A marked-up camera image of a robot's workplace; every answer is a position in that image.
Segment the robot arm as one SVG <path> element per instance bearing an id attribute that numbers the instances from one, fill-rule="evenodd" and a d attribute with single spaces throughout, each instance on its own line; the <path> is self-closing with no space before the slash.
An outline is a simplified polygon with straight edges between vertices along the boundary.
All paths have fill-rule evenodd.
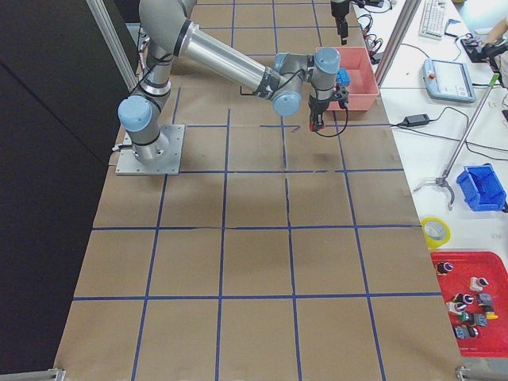
<path id="1" fill-rule="evenodd" d="M 141 26 L 147 37 L 146 63 L 139 84 L 117 108 L 121 126 L 130 140 L 121 157 L 130 158 L 136 174 L 170 173 L 179 158 L 183 131 L 178 125 L 160 124 L 160 113 L 171 93 L 174 63 L 191 64 L 241 87 L 242 96 L 266 99 L 281 117 L 296 114 L 302 101 L 302 85 L 310 84 L 310 131 L 324 128 L 324 112 L 331 103 L 348 109 L 348 92 L 337 83 L 340 54 L 335 48 L 319 48 L 313 54 L 279 53 L 266 66 L 202 31 L 191 20 L 193 1 L 142 1 Z"/>

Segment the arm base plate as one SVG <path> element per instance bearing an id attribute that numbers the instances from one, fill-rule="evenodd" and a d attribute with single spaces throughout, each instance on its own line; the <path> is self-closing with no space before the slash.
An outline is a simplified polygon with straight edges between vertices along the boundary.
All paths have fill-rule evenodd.
<path id="1" fill-rule="evenodd" d="M 185 125 L 161 125 L 158 139 L 146 146 L 134 144 L 128 133 L 120 145 L 117 175 L 178 175 Z"/>

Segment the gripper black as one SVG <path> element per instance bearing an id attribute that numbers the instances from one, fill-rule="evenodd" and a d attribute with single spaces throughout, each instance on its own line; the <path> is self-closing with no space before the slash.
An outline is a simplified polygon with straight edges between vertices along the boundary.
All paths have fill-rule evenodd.
<path id="1" fill-rule="evenodd" d="M 329 99 L 317 99 L 309 95 L 308 105 L 310 108 L 309 129 L 316 132 L 324 128 L 323 113 L 329 108 Z"/>
<path id="2" fill-rule="evenodd" d="M 331 0 L 330 6 L 332 16 L 336 18 L 337 34 L 341 44 L 347 44 L 348 22 L 345 18 L 349 13 L 349 0 Z"/>

